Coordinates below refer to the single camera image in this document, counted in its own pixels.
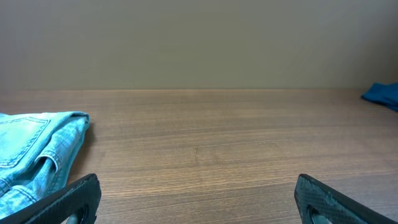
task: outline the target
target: denim jeans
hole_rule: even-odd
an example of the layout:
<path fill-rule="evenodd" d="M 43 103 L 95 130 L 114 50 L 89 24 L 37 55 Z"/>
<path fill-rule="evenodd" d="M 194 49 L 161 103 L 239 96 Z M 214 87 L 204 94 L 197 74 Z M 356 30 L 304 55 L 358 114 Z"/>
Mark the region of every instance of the denim jeans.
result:
<path fill-rule="evenodd" d="M 89 120 L 82 112 L 0 114 L 0 219 L 65 186 Z"/>

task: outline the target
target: gray wall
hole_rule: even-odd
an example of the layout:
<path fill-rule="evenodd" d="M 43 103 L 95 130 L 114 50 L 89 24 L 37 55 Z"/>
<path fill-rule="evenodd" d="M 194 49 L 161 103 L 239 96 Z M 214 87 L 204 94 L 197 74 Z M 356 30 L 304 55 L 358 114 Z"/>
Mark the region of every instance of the gray wall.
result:
<path fill-rule="evenodd" d="M 398 81 L 397 0 L 1 0 L 0 88 Z"/>

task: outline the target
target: denim shorts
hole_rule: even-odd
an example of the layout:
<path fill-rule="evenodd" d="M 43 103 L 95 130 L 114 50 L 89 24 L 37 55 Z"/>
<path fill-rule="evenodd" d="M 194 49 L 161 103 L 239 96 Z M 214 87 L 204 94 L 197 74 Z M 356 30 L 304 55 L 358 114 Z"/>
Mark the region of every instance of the denim shorts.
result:
<path fill-rule="evenodd" d="M 0 114 L 0 219 L 61 189 L 89 126 L 88 114 Z"/>

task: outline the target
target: jeans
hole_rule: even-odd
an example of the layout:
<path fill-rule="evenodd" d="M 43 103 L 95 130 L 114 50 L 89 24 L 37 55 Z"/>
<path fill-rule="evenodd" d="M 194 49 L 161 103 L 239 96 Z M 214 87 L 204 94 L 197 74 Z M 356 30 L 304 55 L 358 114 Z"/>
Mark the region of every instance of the jeans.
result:
<path fill-rule="evenodd" d="M 0 219 L 61 189 L 83 144 L 88 114 L 0 114 Z"/>

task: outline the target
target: wood grain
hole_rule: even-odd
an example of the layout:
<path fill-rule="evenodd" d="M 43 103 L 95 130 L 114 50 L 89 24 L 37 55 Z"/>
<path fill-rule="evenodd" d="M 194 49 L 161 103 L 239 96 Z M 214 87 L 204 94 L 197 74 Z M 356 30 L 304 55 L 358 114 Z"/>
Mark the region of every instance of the wood grain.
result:
<path fill-rule="evenodd" d="M 81 110 L 70 173 L 96 173 L 97 223 L 300 223 L 307 173 L 398 220 L 398 114 L 360 90 L 3 93 L 3 113 Z"/>

